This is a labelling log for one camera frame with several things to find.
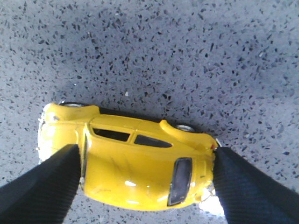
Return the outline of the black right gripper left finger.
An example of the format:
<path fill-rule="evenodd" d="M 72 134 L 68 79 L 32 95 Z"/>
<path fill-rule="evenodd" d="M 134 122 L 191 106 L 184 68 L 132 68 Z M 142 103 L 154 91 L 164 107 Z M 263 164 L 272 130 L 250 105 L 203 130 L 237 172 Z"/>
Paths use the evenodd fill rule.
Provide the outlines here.
<path fill-rule="evenodd" d="M 61 224 L 80 180 L 77 145 L 66 145 L 49 159 L 0 188 L 2 224 Z"/>

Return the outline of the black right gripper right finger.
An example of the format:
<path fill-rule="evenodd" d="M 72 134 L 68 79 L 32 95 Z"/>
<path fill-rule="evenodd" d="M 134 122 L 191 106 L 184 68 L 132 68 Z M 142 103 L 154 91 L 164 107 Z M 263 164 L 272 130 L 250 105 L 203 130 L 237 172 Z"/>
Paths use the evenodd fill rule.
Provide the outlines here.
<path fill-rule="evenodd" d="M 228 147 L 215 151 L 213 183 L 229 224 L 297 224 L 299 195 Z"/>

